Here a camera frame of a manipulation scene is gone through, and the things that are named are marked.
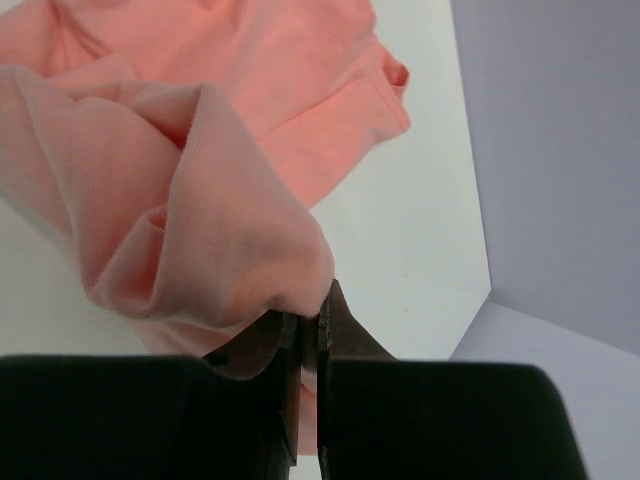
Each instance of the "sleeve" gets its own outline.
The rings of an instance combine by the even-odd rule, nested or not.
[[[333,278],[320,227],[211,84],[65,89],[0,66],[0,189],[66,239],[92,301],[130,318],[313,316]]]

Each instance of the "pink garment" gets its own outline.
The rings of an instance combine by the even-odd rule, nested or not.
[[[374,22],[368,0],[29,0],[0,16],[0,188],[156,353],[313,316],[333,260],[305,207],[409,125]]]

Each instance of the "pink fabric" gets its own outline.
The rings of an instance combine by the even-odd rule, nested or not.
[[[313,316],[333,260],[305,207],[409,125],[374,21],[367,0],[27,1],[0,16],[0,188],[154,352]]]

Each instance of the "pink cloth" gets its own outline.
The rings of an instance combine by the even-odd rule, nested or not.
[[[305,207],[409,125],[374,22],[368,0],[29,0],[0,16],[0,188],[156,353],[314,316],[334,271]]]

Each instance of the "robotic claw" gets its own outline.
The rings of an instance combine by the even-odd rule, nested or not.
[[[543,372],[397,361],[338,282],[316,320],[267,312],[203,359],[1,360],[0,478],[287,479],[302,365],[325,480],[587,478]]]

